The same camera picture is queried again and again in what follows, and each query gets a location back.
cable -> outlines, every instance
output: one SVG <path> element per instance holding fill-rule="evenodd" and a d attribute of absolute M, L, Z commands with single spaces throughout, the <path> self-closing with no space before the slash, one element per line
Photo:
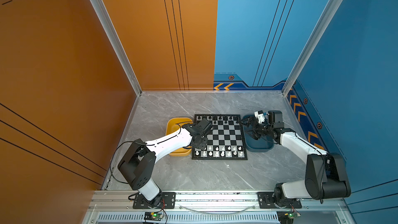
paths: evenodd
<path fill-rule="evenodd" d="M 295 132 L 296 138 L 300 139 L 302 142 L 305 142 L 306 144 L 308 144 L 309 142 L 305 141 L 304 139 L 302 139 L 301 137 L 297 136 L 297 133 Z M 318 149 L 315 149 L 320 155 L 321 157 L 323 156 L 322 153 L 320 151 L 318 151 Z M 325 170 L 325 160 L 322 157 L 322 176 L 321 176 L 321 187 L 319 188 L 319 201 L 321 202 L 321 204 L 323 204 L 323 199 L 322 199 L 322 181 L 323 181 L 323 174 Z"/>

mounting plate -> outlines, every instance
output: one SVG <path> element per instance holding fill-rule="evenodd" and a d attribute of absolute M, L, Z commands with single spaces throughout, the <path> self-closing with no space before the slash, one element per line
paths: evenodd
<path fill-rule="evenodd" d="M 164 209 L 172 209 L 174 208 L 174 203 L 176 201 L 176 192 L 162 192 L 162 199 L 164 200 Z M 132 208 L 135 209 L 160 209 L 163 206 L 163 202 L 161 201 L 159 206 L 151 207 L 148 205 L 147 200 L 142 194 L 137 195 L 134 198 L 134 204 Z"/>
<path fill-rule="evenodd" d="M 286 207 L 279 207 L 275 204 L 273 200 L 273 192 L 257 192 L 258 203 L 260 208 L 280 208 L 280 209 L 290 209 L 290 203 Z M 301 208 L 301 202 L 299 199 L 286 199 L 291 200 L 291 204 L 294 208 Z"/>

black line stripe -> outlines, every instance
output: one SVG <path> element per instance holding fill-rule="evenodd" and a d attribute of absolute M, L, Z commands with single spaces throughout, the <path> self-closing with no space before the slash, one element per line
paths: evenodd
<path fill-rule="evenodd" d="M 393 196 L 393 195 L 398 195 L 398 193 L 390 194 L 390 195 L 385 195 L 385 196 L 382 196 L 382 197 L 375 197 L 375 198 L 372 198 L 372 199 L 367 199 L 367 200 L 363 200 L 363 201 L 359 201 L 359 202 L 348 203 L 347 205 L 351 205 L 351 204 L 355 204 L 355 203 L 360 203 L 360 202 L 371 201 L 371 200 L 380 199 L 380 198 L 384 198 L 384 197 L 390 197 L 390 196 Z"/>
<path fill-rule="evenodd" d="M 186 69 L 186 71 L 187 71 L 187 82 L 188 82 L 188 90 L 189 90 L 188 67 L 187 67 L 187 55 L 186 55 L 186 53 L 185 53 L 184 31 L 182 30 L 182 17 L 181 17 L 181 6 L 180 6 L 180 0 L 178 0 L 178 8 L 180 9 L 181 33 L 182 33 L 182 45 L 184 46 L 185 69 Z"/>
<path fill-rule="evenodd" d="M 387 184 L 387 183 L 392 183 L 392 182 L 395 182 L 395 181 L 398 181 L 398 179 L 395 179 L 395 180 L 392 180 L 392 181 L 389 181 L 389 182 L 385 182 L 385 183 L 381 183 L 381 184 L 378 184 L 378 185 L 375 185 L 375 186 L 367 187 L 367 188 L 364 188 L 364 189 L 360 189 L 360 190 L 351 192 L 351 194 L 356 193 L 356 192 L 360 192 L 362 190 L 371 189 L 371 188 L 374 188 L 374 187 L 377 187 L 377 186 L 381 186 L 381 185 L 384 185 L 384 184 Z"/>
<path fill-rule="evenodd" d="M 44 145 L 45 147 L 47 147 L 47 148 L 49 148 L 49 149 L 51 149 L 51 150 L 53 150 L 53 151 L 57 152 L 58 154 L 60 154 L 60 155 L 62 155 L 62 156 L 64 156 L 64 157 L 66 157 L 66 158 L 67 158 L 67 159 L 69 159 L 70 161 L 73 161 L 73 162 L 77 163 L 78 165 L 80 165 L 80 166 L 83 166 L 84 168 L 88 169 L 89 171 L 91 171 L 91 172 L 94 172 L 95 174 L 97 174 L 97 175 L 99 175 L 99 176 L 101 176 L 101 177 L 104 177 L 104 176 L 102 176 L 102 175 L 98 174 L 97 172 L 95 172 L 95 171 L 93 171 L 93 170 L 91 170 L 91 169 L 89 169 L 89 168 L 85 167 L 84 165 L 82 165 L 82 164 L 80 164 L 80 163 L 78 163 L 78 162 L 74 161 L 72 158 L 69 158 L 69 157 L 65 156 L 65 155 L 64 155 L 64 154 L 62 154 L 61 152 L 58 152 L 58 151 L 54 150 L 53 148 L 49 147 L 48 145 L 46 145 L 46 144 L 43 144 L 42 142 L 38 141 L 37 139 L 35 139 L 35 138 L 33 138 L 33 137 L 29 136 L 28 134 L 26 134 L 26 133 L 24 133 L 24 132 L 22 132 L 22 131 L 18 130 L 17 128 L 15 128 L 15 127 L 11 126 L 10 124 L 7 124 L 6 122 L 2 121 L 1 119 L 0 119 L 0 122 L 2 122 L 3 124 L 5 124 L 5 125 L 7 125 L 7 126 L 11 127 L 12 129 L 16 130 L 17 132 L 20 132 L 20 133 L 22 133 L 23 135 L 25 135 L 25 136 L 27 136 L 27 137 L 29 137 L 29 138 L 33 139 L 34 141 L 36 141 L 36 142 L 38 142 L 38 143 L 40 143 L 40 144 Z"/>
<path fill-rule="evenodd" d="M 172 41 L 172 49 L 173 49 L 173 55 L 174 55 L 174 63 L 176 64 L 176 73 L 177 73 L 178 87 L 179 87 L 180 90 L 181 90 L 180 78 L 179 78 L 179 76 L 178 76 L 178 69 L 177 69 L 176 54 L 174 53 L 174 45 L 173 45 L 172 31 L 171 31 L 171 29 L 170 29 L 169 14 L 167 13 L 166 0 L 164 0 L 164 7 L 166 8 L 167 23 L 169 24 L 170 39 L 171 39 L 171 41 Z"/>
<path fill-rule="evenodd" d="M 266 79 L 266 76 L 267 76 L 267 73 L 268 73 L 268 70 L 269 70 L 269 66 L 271 66 L 272 58 L 273 58 L 273 56 L 274 56 L 274 54 L 275 54 L 276 48 L 278 47 L 279 40 L 281 40 L 281 36 L 282 36 L 283 29 L 285 29 L 285 25 L 286 25 L 286 22 L 287 22 L 287 18 L 289 17 L 289 14 L 290 14 L 290 11 L 291 11 L 291 9 L 292 9 L 292 6 L 293 6 L 293 3 L 294 3 L 294 2 L 295 2 L 295 0 L 293 0 L 292 4 L 291 4 L 291 6 L 290 6 L 289 12 L 287 13 L 287 17 L 286 17 L 285 23 L 283 24 L 283 28 L 282 28 L 281 34 L 279 35 L 278 42 L 276 43 L 274 52 L 272 53 L 271 60 L 269 61 L 269 64 L 268 64 L 267 72 L 266 72 L 266 75 L 264 76 L 264 79 L 263 79 L 263 82 L 261 83 L 261 86 L 263 86 L 264 81 L 265 81 L 265 79 Z"/>
<path fill-rule="evenodd" d="M 184 73 L 182 72 L 182 62 L 181 62 L 180 43 L 178 42 L 177 24 L 176 24 L 176 14 L 174 13 L 174 3 L 173 3 L 173 0 L 172 0 L 172 8 L 173 8 L 173 17 L 174 17 L 174 27 L 176 28 L 176 37 L 177 37 L 177 47 L 178 47 L 178 54 L 180 55 L 180 65 L 181 65 L 181 75 L 182 75 L 182 85 L 184 86 L 184 90 L 185 90 Z"/>
<path fill-rule="evenodd" d="M 90 180 L 90 181 L 92 181 L 92 182 L 98 184 L 98 185 L 101 185 L 100 183 L 97 183 L 96 181 L 93 181 L 93 180 L 91 180 L 91 179 L 89 179 L 89 178 L 87 178 L 87 177 L 85 177 L 85 176 L 83 176 L 83 175 L 81 175 L 81 174 L 78 174 L 78 173 L 76 173 L 76 172 L 73 172 L 73 171 L 71 171 L 70 169 L 67 169 L 67 168 L 65 168 L 65 167 L 63 167 L 63 166 L 61 166 L 61 165 L 59 165 L 59 164 L 57 164 L 57 163 L 54 163 L 54 162 L 52 162 L 52 161 L 50 161 L 50 160 L 48 160 L 48 159 L 45 159 L 44 157 L 39 156 L 39 155 L 37 155 L 37 154 L 35 154 L 35 153 L 33 153 L 33 152 L 30 152 L 30 151 L 28 151 L 27 149 L 24 149 L 24 148 L 22 148 L 22 147 L 20 147 L 20 146 L 17 146 L 16 144 L 13 144 L 13 143 L 11 143 L 11 142 L 9 142 L 9 141 L 3 139 L 3 138 L 0 138 L 0 139 L 1 139 L 2 141 L 7 142 L 7 143 L 9 143 L 9 144 L 12 144 L 13 146 L 18 147 L 18 148 L 20 148 L 20 149 L 22 149 L 22 150 L 24 150 L 24 151 L 26 151 L 26 152 L 29 152 L 30 154 L 33 154 L 33 155 L 35 155 L 35 156 L 37 156 L 37 157 L 39 157 L 39 158 L 42 158 L 42 159 L 44 159 L 44 160 L 46 160 L 46 161 L 48 161 L 48 162 L 50 162 L 50 163 L 52 163 L 52 164 L 55 164 L 56 166 L 59 166 L 59 167 L 61 167 L 61 168 L 64 168 L 64 169 L 66 169 L 67 171 L 70 171 L 70 172 L 72 172 L 72 173 L 74 173 L 74 174 L 76 174 L 76 175 L 78 175 L 78 176 L 81 176 L 81 177 L 83 177 L 83 178 L 86 178 L 87 180 Z"/>
<path fill-rule="evenodd" d="M 12 0 L 10 0 L 10 1 L 8 1 L 8 2 L 12 2 Z M 5 4 L 8 3 L 8 2 L 2 3 L 1 5 L 5 5 Z"/>
<path fill-rule="evenodd" d="M 378 209 L 367 210 L 367 211 L 361 211 L 361 212 L 356 212 L 356 213 L 351 213 L 351 214 L 366 213 L 366 212 L 372 212 L 372 211 L 378 211 L 378 210 L 384 210 L 384 209 L 391 209 L 391 208 L 398 208 L 398 206 L 395 206 L 395 207 L 389 207 L 389 208 L 378 208 Z"/>
<path fill-rule="evenodd" d="M 93 164 L 97 165 L 98 167 L 100 167 L 101 169 L 103 169 L 104 171 L 107 171 L 106 169 L 104 169 L 103 167 L 99 166 L 98 164 L 96 164 L 95 162 L 91 161 L 90 159 L 88 159 L 87 157 L 83 156 L 81 153 L 75 151 L 74 149 L 72 149 L 71 147 L 67 146 L 65 143 L 61 142 L 59 139 L 55 138 L 54 136 L 50 135 L 48 132 L 44 131 L 43 129 L 41 129 L 40 127 L 38 127 L 37 125 L 33 124 L 32 122 L 30 122 L 29 120 L 27 120 L 26 118 L 22 117 L 21 115 L 17 114 L 16 112 L 12 111 L 10 108 L 6 107 L 5 105 L 3 105 L 2 103 L 0 103 L 0 105 L 2 107 L 5 107 L 8 111 L 12 112 L 13 114 L 17 115 L 18 117 L 22 118 L 24 121 L 28 122 L 29 124 L 31 124 L 32 126 L 36 127 L 37 129 L 39 129 L 40 131 L 46 133 L 47 135 L 49 135 L 50 137 L 54 138 L 56 141 L 60 142 L 61 144 L 63 144 L 64 146 L 68 147 L 69 149 L 71 149 L 72 151 L 76 152 L 77 154 L 79 154 L 80 156 L 86 158 L 88 161 L 92 162 Z"/>
<path fill-rule="evenodd" d="M 266 46 L 267 46 L 267 42 L 268 42 L 268 38 L 269 38 L 269 34 L 271 33 L 272 25 L 273 25 L 273 22 L 274 22 L 274 20 L 275 20 L 275 17 L 276 17 L 276 12 L 278 11 L 278 8 L 279 8 L 279 3 L 280 3 L 280 2 L 281 2 L 281 0 L 279 0 L 279 1 L 278 1 L 278 6 L 276 6 L 276 10 L 275 10 L 274 18 L 272 19 L 271 27 L 269 28 L 269 32 L 268 32 L 268 36 L 267 36 L 267 40 L 266 40 L 266 44 L 264 45 L 263 53 L 262 53 L 262 55 L 261 55 L 260 62 L 258 63 L 258 68 L 257 68 L 256 76 L 254 77 L 254 81 L 253 81 L 253 87 L 254 87 L 254 83 L 256 82 L 256 78 L 257 78 L 258 70 L 260 69 L 260 65 L 261 65 L 261 61 L 262 61 L 262 59 L 263 59 L 264 51 L 266 50 Z"/>
<path fill-rule="evenodd" d="M 272 38 L 271 45 L 269 46 L 269 50 L 268 50 L 266 62 L 264 62 L 263 69 L 261 70 L 261 74 L 260 74 L 260 77 L 259 77 L 259 79 L 258 79 L 257 87 L 258 87 L 258 85 L 260 84 L 261 76 L 263 75 L 264 68 L 266 67 L 267 60 L 268 60 L 268 56 L 269 56 L 269 53 L 270 53 L 270 51 L 271 51 L 272 44 L 273 44 L 273 42 L 274 42 L 274 40 L 275 40 L 276 33 L 278 32 L 279 24 L 281 23 L 281 20 L 282 20 L 282 17 L 283 17 L 283 13 L 285 12 L 285 8 L 286 8 L 287 1 L 288 1 L 288 0 L 286 0 L 286 2 L 285 2 L 285 6 L 283 7 L 282 14 L 281 14 L 281 18 L 279 19 L 279 22 L 278 22 L 278 25 L 277 25 L 277 27 L 276 27 L 276 31 L 275 31 L 274 37 Z"/>

aluminum frame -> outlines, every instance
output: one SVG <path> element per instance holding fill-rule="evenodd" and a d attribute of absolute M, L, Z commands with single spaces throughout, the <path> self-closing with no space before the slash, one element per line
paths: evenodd
<path fill-rule="evenodd" d="M 123 70 L 126 73 L 129 82 L 134 89 L 135 94 L 138 96 L 141 95 L 142 89 L 140 84 L 138 83 L 137 77 L 131 67 L 130 61 L 127 57 L 127 54 L 123 48 L 122 42 L 117 35 L 116 29 L 112 23 L 111 17 L 106 10 L 105 4 L 102 0 L 90 0 L 94 10 L 97 13 L 98 19 L 102 24 L 102 27 L 109 38 L 109 41 L 112 44 L 112 47 L 119 59 L 120 64 L 123 67 Z"/>
<path fill-rule="evenodd" d="M 321 17 L 319 18 L 318 22 L 315 25 L 314 30 L 310 35 L 310 38 L 308 39 L 306 45 L 304 46 L 300 56 L 297 59 L 296 64 L 294 65 L 292 71 L 290 72 L 289 77 L 286 80 L 285 85 L 282 88 L 282 93 L 284 96 L 287 96 L 287 94 L 290 91 L 290 88 L 292 88 L 294 82 L 299 77 L 299 74 L 301 73 L 306 62 L 310 58 L 312 52 L 314 51 L 316 45 L 321 39 L 323 33 L 328 27 L 330 21 L 332 20 L 334 14 L 336 13 L 342 1 L 343 0 L 329 0 L 328 3 L 326 4 L 326 7 L 322 12 Z"/>

chessboard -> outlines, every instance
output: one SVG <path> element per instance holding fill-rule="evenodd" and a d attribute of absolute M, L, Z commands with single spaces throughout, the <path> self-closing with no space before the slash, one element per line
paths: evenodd
<path fill-rule="evenodd" d="M 203 118 L 211 122 L 212 133 L 207 135 L 205 150 L 192 149 L 192 159 L 247 160 L 243 127 L 237 114 L 195 114 L 195 122 Z"/>

